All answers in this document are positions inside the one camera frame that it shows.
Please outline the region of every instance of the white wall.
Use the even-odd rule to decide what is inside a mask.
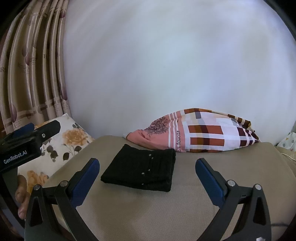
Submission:
[[[263,0],[71,0],[64,62],[73,118],[95,138],[195,107],[275,144],[296,119],[295,41]]]

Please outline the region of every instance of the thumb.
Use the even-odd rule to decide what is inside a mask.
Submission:
[[[23,175],[17,176],[17,190],[15,192],[15,199],[22,203],[27,194],[27,180]]]

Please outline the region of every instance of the curtain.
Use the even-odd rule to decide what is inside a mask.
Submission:
[[[32,0],[0,43],[0,131],[68,113],[63,37],[68,0]]]

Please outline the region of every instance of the floral pillow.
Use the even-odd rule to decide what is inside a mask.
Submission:
[[[60,132],[43,143],[40,157],[18,167],[19,175],[27,179],[29,193],[32,192],[34,185],[43,186],[57,170],[94,141],[68,114],[53,120],[60,122]]]

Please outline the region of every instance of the pink patterned pillowcase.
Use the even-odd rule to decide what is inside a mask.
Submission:
[[[259,142],[251,122],[205,109],[186,109],[163,116],[127,140],[150,149],[178,152],[220,152]]]

